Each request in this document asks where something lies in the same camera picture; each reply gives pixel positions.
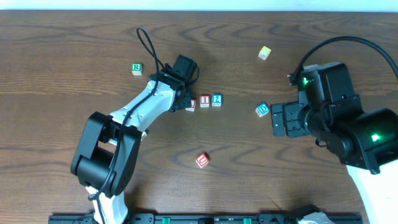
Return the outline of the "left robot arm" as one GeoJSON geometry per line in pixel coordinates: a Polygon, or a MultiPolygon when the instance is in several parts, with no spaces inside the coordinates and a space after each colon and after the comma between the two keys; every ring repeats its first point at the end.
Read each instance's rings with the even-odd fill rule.
{"type": "Polygon", "coordinates": [[[124,223],[128,209],[124,189],[129,183],[147,128],[166,111],[190,106],[191,74],[152,74],[143,91],[109,115],[93,113],[87,120],[71,173],[89,193],[96,223],[124,223]]]}

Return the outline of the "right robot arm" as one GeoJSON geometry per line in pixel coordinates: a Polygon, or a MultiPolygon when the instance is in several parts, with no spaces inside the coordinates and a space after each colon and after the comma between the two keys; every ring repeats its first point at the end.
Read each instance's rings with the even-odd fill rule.
{"type": "Polygon", "coordinates": [[[288,76],[298,100],[271,105],[275,136],[313,136],[346,166],[370,223],[397,223],[397,114],[363,110],[348,67],[302,67],[288,76]]]}

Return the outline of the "blue number 2 block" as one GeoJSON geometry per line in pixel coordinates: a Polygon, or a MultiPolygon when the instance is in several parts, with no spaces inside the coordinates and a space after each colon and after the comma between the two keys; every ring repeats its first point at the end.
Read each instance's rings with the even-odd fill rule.
{"type": "Polygon", "coordinates": [[[222,102],[223,102],[223,95],[219,94],[212,95],[212,100],[211,100],[212,106],[220,107],[222,105],[222,102]]]}

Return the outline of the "red letter A block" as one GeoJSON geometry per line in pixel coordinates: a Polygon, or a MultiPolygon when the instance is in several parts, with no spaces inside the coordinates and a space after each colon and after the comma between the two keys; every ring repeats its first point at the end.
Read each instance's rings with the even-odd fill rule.
{"type": "Polygon", "coordinates": [[[196,107],[196,100],[191,100],[190,101],[190,107],[189,108],[185,108],[187,111],[191,111],[191,112],[194,112],[194,110],[195,110],[195,107],[196,107]]]}

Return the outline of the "red letter I block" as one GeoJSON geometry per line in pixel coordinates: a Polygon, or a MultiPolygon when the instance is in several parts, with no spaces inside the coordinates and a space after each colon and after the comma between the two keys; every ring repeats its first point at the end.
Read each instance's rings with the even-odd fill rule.
{"type": "Polygon", "coordinates": [[[201,108],[209,108],[210,107],[210,96],[209,95],[201,95],[200,96],[200,107],[201,108]]]}

